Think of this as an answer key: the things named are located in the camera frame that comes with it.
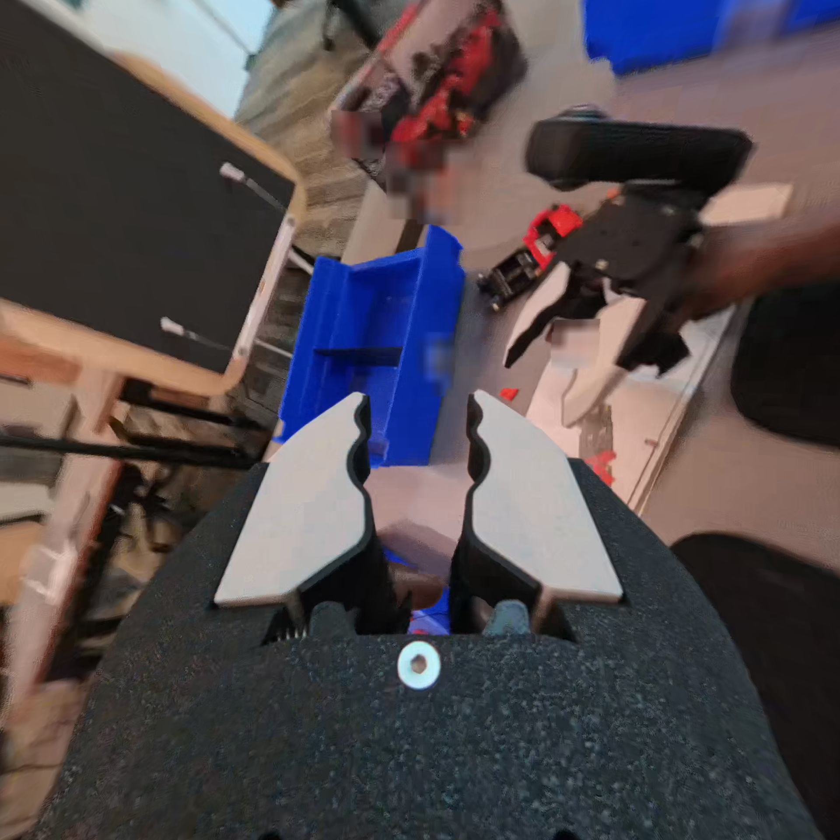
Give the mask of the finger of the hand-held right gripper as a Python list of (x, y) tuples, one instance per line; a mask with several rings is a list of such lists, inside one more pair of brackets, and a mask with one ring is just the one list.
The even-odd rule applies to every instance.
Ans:
[(542, 283), (526, 300), (509, 335), (503, 365), (510, 369), (527, 352), (532, 343), (560, 317), (562, 299), (571, 279), (571, 268), (558, 261), (548, 270)]
[(646, 301), (642, 298), (620, 297), (598, 313), (595, 348), (588, 361), (575, 370), (563, 393), (564, 427), (581, 425), (620, 385), (627, 371), (618, 361), (645, 306)]

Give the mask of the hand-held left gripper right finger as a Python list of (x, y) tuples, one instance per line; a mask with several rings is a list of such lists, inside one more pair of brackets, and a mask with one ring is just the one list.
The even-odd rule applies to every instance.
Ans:
[(616, 605), (624, 590), (561, 447), (495, 396), (466, 415), (471, 479), (449, 575), (449, 622), (478, 624), (474, 602), (523, 605), (551, 624), (561, 603)]

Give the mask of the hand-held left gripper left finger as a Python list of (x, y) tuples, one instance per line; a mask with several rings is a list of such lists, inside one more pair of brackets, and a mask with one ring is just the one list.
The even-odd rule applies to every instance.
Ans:
[(362, 609), (384, 587), (384, 556), (364, 483), (369, 396), (352, 392), (281, 444), (267, 467), (213, 602), (297, 600)]

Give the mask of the red and black lego car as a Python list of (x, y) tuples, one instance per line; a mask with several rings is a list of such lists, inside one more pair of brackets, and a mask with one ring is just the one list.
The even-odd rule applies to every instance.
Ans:
[(582, 224), (581, 216), (565, 204), (551, 205), (535, 216), (521, 246), (476, 277), (476, 286), (489, 309), (499, 313), (537, 286), (560, 241)]

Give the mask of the blue plastic bin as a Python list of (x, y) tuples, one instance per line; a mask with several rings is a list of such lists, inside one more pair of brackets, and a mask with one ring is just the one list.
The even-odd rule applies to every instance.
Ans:
[(583, 1), (591, 60), (616, 76), (771, 42), (838, 21), (838, 1)]
[(452, 382), (466, 273), (459, 241), (427, 228), (423, 246), (354, 266), (318, 257), (282, 397), (285, 444), (352, 392), (369, 397), (371, 466), (425, 466)]

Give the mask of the lego instruction booklet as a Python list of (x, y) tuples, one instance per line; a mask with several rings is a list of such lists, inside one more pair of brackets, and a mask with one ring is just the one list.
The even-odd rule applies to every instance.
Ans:
[(628, 303), (609, 304), (591, 321), (555, 320), (546, 330), (549, 358), (526, 418), (565, 454), (585, 461), (636, 514), (641, 514), (690, 401), (712, 361), (735, 308), (688, 322), (681, 337), (689, 356), (662, 377), (653, 367), (629, 374), (580, 425), (564, 427), (561, 402), (574, 373), (595, 360), (602, 322), (617, 326)]

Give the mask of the lego box red car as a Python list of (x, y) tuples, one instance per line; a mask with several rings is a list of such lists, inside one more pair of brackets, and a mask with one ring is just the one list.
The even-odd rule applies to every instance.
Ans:
[(444, 166), (523, 78), (505, 2), (411, 2), (329, 111), (336, 149), (385, 193)]

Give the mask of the black quilted pad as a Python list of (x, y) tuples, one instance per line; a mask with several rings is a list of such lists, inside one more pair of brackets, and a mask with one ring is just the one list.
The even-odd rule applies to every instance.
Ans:
[(839, 448), (839, 283), (758, 298), (733, 359), (731, 398), (753, 425)]
[(724, 533), (671, 549), (726, 624), (817, 828), (838, 839), (838, 574)]

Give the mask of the black panel on wooden easel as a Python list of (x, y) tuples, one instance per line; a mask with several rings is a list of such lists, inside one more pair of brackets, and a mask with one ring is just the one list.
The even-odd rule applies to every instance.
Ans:
[(2, 358), (226, 394), (305, 186), (266, 143), (69, 16), (2, 2)]

